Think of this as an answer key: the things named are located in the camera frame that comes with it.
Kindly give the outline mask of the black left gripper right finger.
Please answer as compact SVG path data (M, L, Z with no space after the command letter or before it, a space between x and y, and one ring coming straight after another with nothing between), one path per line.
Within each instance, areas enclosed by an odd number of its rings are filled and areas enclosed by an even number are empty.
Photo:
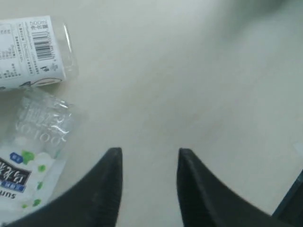
M188 148L178 154L177 192L186 227L282 227L223 184Z

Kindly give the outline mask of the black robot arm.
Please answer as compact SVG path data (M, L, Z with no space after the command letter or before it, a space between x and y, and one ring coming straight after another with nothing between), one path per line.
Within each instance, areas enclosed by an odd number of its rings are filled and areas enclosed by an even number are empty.
M48 205L10 222L11 227L114 227L123 190L123 154L110 148L72 188ZM177 193L186 227L300 227L303 178L273 215L259 210L222 183L188 148L178 153Z

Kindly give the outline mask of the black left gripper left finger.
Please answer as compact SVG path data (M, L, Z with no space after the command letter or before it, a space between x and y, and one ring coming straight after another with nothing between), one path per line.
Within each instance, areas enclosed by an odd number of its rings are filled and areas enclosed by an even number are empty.
M11 227L114 227L123 190L123 154L110 148L73 187Z

